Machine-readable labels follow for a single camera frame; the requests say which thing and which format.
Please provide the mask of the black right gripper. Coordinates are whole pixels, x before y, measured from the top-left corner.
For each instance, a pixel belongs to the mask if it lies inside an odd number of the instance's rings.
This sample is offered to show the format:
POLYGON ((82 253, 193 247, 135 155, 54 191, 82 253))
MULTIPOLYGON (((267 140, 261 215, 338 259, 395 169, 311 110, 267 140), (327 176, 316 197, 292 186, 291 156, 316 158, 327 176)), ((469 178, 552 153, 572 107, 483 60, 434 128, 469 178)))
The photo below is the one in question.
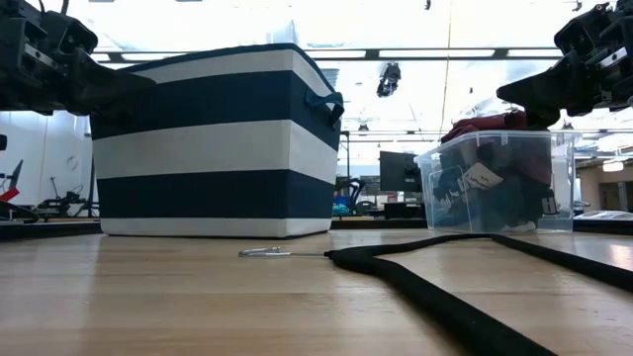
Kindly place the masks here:
POLYGON ((594 109, 633 107, 633 0, 595 5, 555 36, 564 55, 549 69, 505 84, 497 96, 524 109, 530 130, 594 109))

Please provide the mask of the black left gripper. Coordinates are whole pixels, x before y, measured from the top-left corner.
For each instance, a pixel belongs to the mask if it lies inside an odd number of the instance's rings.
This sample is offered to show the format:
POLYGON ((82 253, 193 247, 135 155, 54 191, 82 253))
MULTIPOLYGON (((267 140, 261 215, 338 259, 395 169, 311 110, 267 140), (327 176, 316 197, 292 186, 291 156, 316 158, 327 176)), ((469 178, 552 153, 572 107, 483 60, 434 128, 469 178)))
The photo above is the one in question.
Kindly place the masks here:
POLYGON ((81 21, 26 0, 0 0, 0 111, 49 115, 67 110, 120 119, 156 86, 142 75, 105 67, 90 54, 98 37, 81 21))

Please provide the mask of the maroon cloth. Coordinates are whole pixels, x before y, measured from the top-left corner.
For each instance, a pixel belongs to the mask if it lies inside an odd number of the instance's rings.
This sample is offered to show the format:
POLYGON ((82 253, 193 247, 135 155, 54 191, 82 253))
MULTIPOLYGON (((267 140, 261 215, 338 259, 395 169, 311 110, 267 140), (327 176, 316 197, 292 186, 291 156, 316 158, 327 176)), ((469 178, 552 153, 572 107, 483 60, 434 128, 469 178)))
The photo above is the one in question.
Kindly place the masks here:
POLYGON ((446 144, 458 137, 478 132, 510 131, 509 140, 511 166, 521 174, 549 186, 552 181, 550 137, 518 137, 519 132, 546 132, 536 126, 530 126, 523 111, 510 111, 492 116, 462 119, 441 139, 446 144))

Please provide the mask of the navy cloth with white lettering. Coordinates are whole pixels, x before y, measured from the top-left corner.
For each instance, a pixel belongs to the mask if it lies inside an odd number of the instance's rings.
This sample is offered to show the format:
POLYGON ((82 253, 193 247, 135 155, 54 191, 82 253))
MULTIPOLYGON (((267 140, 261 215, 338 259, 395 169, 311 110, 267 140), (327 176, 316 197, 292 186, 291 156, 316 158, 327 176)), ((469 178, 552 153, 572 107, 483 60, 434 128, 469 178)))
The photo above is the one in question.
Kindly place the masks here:
POLYGON ((530 231, 560 212, 549 147, 485 143, 439 154, 430 216, 436 227, 472 232, 530 231))

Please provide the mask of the light blue shirt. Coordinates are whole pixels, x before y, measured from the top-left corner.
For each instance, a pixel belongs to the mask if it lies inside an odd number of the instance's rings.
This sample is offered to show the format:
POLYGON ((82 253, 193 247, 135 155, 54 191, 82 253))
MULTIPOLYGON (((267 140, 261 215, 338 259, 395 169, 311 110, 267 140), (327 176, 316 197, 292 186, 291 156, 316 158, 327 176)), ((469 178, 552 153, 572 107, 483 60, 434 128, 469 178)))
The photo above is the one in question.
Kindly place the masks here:
POLYGON ((294 44, 300 43, 297 27, 294 20, 288 20, 274 24, 266 33, 268 44, 294 44))

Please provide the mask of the clear plastic bin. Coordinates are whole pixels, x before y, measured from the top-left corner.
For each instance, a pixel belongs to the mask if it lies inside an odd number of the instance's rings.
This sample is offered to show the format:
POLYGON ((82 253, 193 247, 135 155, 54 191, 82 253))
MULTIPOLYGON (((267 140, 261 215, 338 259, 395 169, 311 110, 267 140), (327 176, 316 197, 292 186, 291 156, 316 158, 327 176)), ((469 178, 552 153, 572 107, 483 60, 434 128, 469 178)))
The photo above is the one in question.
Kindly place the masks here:
POLYGON ((503 230, 497 232, 472 232, 455 228, 436 227, 431 222, 430 201, 432 185, 428 182, 429 176, 440 170, 439 154, 453 148, 475 148, 485 143, 497 143, 508 145, 512 138, 510 131, 489 131, 478 133, 467 133, 451 140, 446 144, 440 144, 424 154, 416 157, 421 172, 421 185, 423 201, 426 210, 426 221, 431 229, 465 232, 465 233, 530 233, 533 231, 570 231, 573 229, 574 200, 576 179, 575 169, 575 144, 580 140, 581 135, 575 132, 519 132, 518 137, 550 137, 551 159, 552 159, 552 184, 555 198, 558 202, 560 212, 555 216, 546 216, 539 221, 538 226, 530 231, 503 230))

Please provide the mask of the navy white striped fabric basket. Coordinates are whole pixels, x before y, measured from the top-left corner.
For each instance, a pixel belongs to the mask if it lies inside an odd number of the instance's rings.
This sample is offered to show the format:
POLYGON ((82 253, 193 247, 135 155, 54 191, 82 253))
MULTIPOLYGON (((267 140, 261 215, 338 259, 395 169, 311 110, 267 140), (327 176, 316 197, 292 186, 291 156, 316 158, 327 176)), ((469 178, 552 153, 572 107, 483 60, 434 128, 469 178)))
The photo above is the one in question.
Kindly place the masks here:
POLYGON ((330 228, 343 99, 295 44, 173 56, 121 120, 93 118, 102 230, 292 238, 330 228))

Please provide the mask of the black background equipment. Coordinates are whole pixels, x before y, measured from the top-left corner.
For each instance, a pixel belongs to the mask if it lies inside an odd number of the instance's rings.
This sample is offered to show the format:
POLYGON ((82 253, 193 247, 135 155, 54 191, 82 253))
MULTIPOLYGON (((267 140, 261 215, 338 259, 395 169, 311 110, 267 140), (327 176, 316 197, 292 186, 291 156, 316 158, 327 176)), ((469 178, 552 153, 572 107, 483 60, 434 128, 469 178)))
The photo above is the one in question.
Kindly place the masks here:
POLYGON ((94 200, 94 192, 91 192, 87 198, 82 198, 83 186, 78 185, 67 191, 64 196, 60 196, 55 178, 50 176, 49 181, 55 197, 45 199, 36 206, 35 212, 41 218, 78 218, 82 212, 86 212, 88 217, 96 216, 99 203, 94 200))

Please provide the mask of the clear plastic bag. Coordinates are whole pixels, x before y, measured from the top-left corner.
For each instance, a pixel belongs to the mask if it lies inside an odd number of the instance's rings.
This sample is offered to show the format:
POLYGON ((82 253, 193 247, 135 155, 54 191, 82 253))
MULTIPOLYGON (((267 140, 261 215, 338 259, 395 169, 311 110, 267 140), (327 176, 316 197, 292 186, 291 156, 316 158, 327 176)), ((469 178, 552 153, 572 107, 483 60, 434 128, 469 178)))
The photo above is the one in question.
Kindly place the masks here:
POLYGON ((633 213, 624 211, 591 211, 575 216, 576 220, 592 221, 629 221, 633 222, 633 213))

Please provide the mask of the black background monitor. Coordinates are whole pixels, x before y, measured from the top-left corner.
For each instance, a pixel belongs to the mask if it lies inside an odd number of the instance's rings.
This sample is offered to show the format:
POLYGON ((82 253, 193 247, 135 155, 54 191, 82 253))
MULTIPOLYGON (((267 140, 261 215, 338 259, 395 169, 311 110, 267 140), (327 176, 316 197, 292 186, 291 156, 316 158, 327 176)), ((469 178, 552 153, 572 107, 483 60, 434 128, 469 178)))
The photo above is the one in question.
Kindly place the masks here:
POLYGON ((421 172, 411 153, 381 151, 380 190, 421 193, 421 172))

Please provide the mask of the black velvet clothes hanger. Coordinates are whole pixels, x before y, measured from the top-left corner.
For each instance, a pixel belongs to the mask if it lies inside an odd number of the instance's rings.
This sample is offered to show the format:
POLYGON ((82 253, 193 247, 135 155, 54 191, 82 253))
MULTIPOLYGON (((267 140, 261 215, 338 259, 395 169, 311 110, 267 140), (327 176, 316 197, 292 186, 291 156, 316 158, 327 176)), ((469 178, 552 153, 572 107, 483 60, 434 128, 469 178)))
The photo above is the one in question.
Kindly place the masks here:
POLYGON ((500 245, 575 271, 633 294, 633 271, 549 247, 494 233, 462 233, 384 245, 365 245, 302 252, 302 257, 324 257, 347 271, 373 276, 388 284, 421 314, 444 328, 472 356, 558 356, 545 346, 453 294, 383 257, 468 239, 490 239, 500 245))

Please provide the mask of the black overhead frame beam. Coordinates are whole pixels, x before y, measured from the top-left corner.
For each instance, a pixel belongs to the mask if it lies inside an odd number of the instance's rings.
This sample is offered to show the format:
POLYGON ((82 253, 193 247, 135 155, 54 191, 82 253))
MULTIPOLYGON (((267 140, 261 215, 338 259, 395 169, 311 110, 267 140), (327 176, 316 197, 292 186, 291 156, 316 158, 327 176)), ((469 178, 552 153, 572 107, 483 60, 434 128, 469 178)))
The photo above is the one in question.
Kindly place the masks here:
MULTIPOLYGON (((320 61, 554 60, 555 47, 312 48, 305 53, 320 61)), ((186 51, 96 51, 103 63, 132 64, 186 54, 186 51)))

